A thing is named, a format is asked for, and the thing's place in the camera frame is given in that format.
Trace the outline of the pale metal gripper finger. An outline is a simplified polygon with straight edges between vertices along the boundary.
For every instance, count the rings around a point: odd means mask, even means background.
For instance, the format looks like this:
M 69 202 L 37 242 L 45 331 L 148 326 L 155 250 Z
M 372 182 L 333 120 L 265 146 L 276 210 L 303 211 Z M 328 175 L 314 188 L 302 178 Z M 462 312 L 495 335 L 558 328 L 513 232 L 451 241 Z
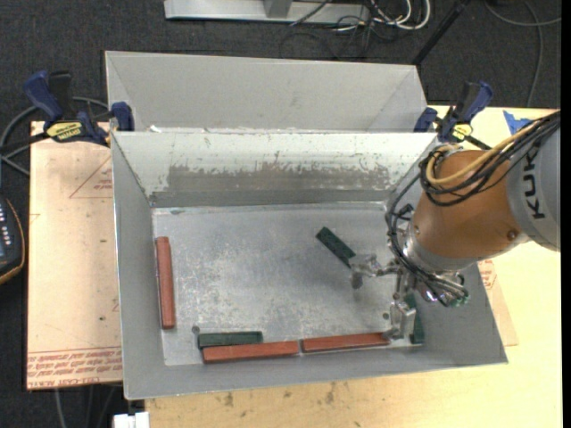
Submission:
M 393 303 L 390 307 L 391 339 L 409 338 L 414 333 L 417 310 L 408 303 Z
M 382 265 L 376 254 L 357 255 L 350 259 L 352 289 L 360 289 L 365 278 L 388 276 L 395 273 L 395 265 Z

